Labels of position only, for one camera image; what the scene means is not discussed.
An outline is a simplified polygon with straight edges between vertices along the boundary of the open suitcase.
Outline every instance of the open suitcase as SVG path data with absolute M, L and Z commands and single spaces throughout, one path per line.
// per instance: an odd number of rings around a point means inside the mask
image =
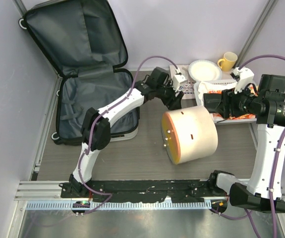
M 108 1 L 48 1 L 27 11 L 19 25 L 62 77 L 53 141 L 80 145 L 86 111 L 111 103 L 133 81 L 121 68 L 128 53 Z M 119 119 L 111 128 L 112 141 L 133 138 L 138 119 L 138 108 Z

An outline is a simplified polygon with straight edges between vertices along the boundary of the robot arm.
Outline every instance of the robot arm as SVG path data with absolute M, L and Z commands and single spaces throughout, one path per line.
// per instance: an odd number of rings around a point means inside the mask
M 236 68 L 232 76 L 238 80 L 234 89 L 224 90 L 219 110 L 224 118 L 238 117 L 246 113 L 257 116 L 258 148 L 252 176 L 248 184 L 243 184 L 234 175 L 214 171 L 211 180 L 216 187 L 229 194 L 232 206 L 270 212 L 269 184 L 274 163 L 277 142 L 285 128 L 285 77 L 262 75 L 258 96 L 251 94 L 248 85 L 253 83 L 253 73 L 247 68 Z M 285 159 L 285 139 L 280 150 L 275 173 L 273 198 L 276 212 L 285 212 L 285 202 L 281 200 L 281 174 Z
M 178 69 L 176 70 L 176 75 L 174 75 L 172 80 L 170 80 L 169 74 L 164 69 L 156 67 L 146 80 L 135 83 L 134 89 L 129 96 L 127 95 L 130 89 L 124 95 L 103 108 L 98 110 L 90 108 L 86 112 L 81 129 L 83 142 L 80 158 L 81 156 L 83 156 L 83 158 L 80 169 L 83 180 L 88 182 L 92 178 L 92 170 L 99 152 L 109 144 L 111 138 L 111 127 L 118 119 L 153 98 L 161 99 L 163 104 L 169 110 L 181 109 L 181 99 L 184 93 L 179 89 L 181 84 L 185 82 L 186 78 Z M 88 138 L 94 119 L 117 103 L 119 104 L 112 110 L 109 110 L 108 113 L 105 114 L 106 116 L 98 120 L 98 123 L 95 125 L 92 143 L 89 145 Z M 78 166 L 76 166 L 74 172 L 71 174 L 69 183 L 71 188 L 79 196 L 82 196 L 87 192 L 87 190 L 82 186 Z

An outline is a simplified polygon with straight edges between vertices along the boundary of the purple cable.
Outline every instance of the purple cable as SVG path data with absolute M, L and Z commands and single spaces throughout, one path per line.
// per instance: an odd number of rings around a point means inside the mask
M 228 220 L 233 220 L 233 221 L 238 221 L 238 220 L 242 220 L 242 219 L 245 219 L 246 217 L 248 217 L 248 214 L 247 215 L 245 215 L 245 216 L 243 216 L 243 217 L 230 217 L 230 216 L 228 216 L 228 215 L 225 215 L 225 214 L 223 214 L 223 213 L 219 213 L 217 210 L 215 210 L 215 209 L 211 209 L 213 212 L 215 212 L 216 214 L 219 214 L 220 216 L 222 216 L 222 217 L 224 217 L 224 218 L 226 218 L 226 219 L 228 219 Z
M 100 208 L 103 204 L 105 204 L 106 202 L 108 202 L 108 201 L 111 199 L 112 195 L 113 195 L 112 193 L 98 192 L 98 191 L 95 191 L 94 189 L 90 188 L 90 187 L 86 184 L 86 182 L 84 181 L 83 176 L 82 176 L 82 174 L 81 174 L 81 163 L 82 163 L 82 160 L 83 160 L 83 158 L 84 158 L 84 155 L 85 155 L 85 154 L 88 155 L 88 154 L 90 153 L 90 150 L 91 150 L 90 145 L 92 144 L 95 125 L 96 125 L 96 123 L 98 122 L 98 120 L 99 120 L 103 115 L 105 115 L 106 113 L 108 113 L 109 110 L 111 110 L 111 109 L 117 107 L 119 104 L 123 103 L 123 102 L 130 96 L 132 90 L 134 89 L 134 85 L 135 85 L 135 82 L 136 82 L 136 80 L 137 80 L 138 72 L 140 71 L 142 65 L 143 65 L 147 60 L 152 59 L 152 58 L 162 58 L 162 59 L 165 59 L 165 60 L 169 61 L 170 63 L 172 63 L 172 64 L 175 66 L 176 69 L 178 69 L 177 65 L 176 65 L 172 60 L 170 60 L 170 59 L 167 58 L 167 57 L 164 57 L 164 56 L 150 56 L 150 57 L 147 57 L 147 58 L 146 58 L 145 60 L 143 60 L 143 61 L 141 62 L 141 64 L 139 65 L 139 67 L 138 67 L 138 69 L 137 69 L 137 71 L 136 71 L 136 74 L 135 74 L 135 76 L 134 76 L 134 78 L 133 78 L 133 82 L 132 82 L 132 85 L 131 85 L 131 87 L 130 87 L 130 90 L 129 90 L 128 94 L 127 94 L 123 99 L 121 99 L 119 102 L 117 102 L 117 103 L 115 103 L 114 105 L 112 105 L 108 110 L 103 111 L 103 112 L 102 112 L 98 117 L 96 117 L 96 119 L 93 121 L 93 124 L 92 124 L 92 126 L 91 126 L 91 130 L 90 130 L 90 134 L 89 134 L 89 139 L 88 139 L 88 148 L 87 148 L 86 151 L 84 151 L 84 153 L 81 155 L 81 157 L 79 158 L 79 161 L 78 161 L 78 165 L 77 165 L 77 168 L 78 168 L 78 175 L 79 175 L 79 177 L 80 177 L 80 179 L 81 179 L 82 184 L 83 184 L 89 191 L 91 191 L 91 192 L 93 192 L 93 193 L 96 193 L 96 194 L 98 194 L 98 195 L 103 195 L 103 196 L 107 196 L 107 195 L 108 195 L 108 198 L 107 198 L 105 201 L 103 201 L 100 205 L 98 205 L 96 208 L 85 212 L 85 214 L 88 214 L 88 213 L 91 213 L 91 212 L 93 212 L 93 211 L 96 211 L 96 210 L 97 210 L 98 208 Z
M 252 220 L 252 217 L 251 217 L 250 212 L 248 212 L 247 209 L 245 209 L 245 212 L 247 213 L 247 216 L 248 216 L 248 218 L 249 218 L 249 220 L 250 220 L 252 229 L 253 229 L 253 231 L 255 232 L 257 238 L 261 238 L 261 236 L 259 235 L 259 232 L 257 231 L 256 225 L 254 224 L 254 222 L 253 222 L 253 220 Z
M 261 58 L 277 58 L 285 61 L 285 57 L 283 56 L 278 56 L 278 55 L 261 55 L 261 56 L 256 56 L 247 62 L 243 63 L 239 69 L 243 68 L 245 65 L 248 63 L 261 59 Z M 278 141 L 277 149 L 280 149 L 283 143 L 283 140 L 285 138 L 285 129 L 283 130 L 280 139 Z M 272 223 L 273 223 L 273 238 L 277 238 L 277 223 L 276 223 L 276 212 L 275 212 L 275 203 L 273 199 L 273 193 L 270 191 L 270 189 L 273 189 L 273 184 L 275 182 L 275 175 L 276 175 L 276 170 L 277 170 L 277 165 L 278 165 L 278 160 L 279 160 L 279 151 L 276 150 L 275 153 L 275 158 L 273 161 L 273 166 L 272 166 L 272 171 L 271 171 L 271 176 L 270 176 L 270 184 L 269 184 L 269 200 L 270 200 L 270 206 L 271 206 L 271 216 L 272 216 Z

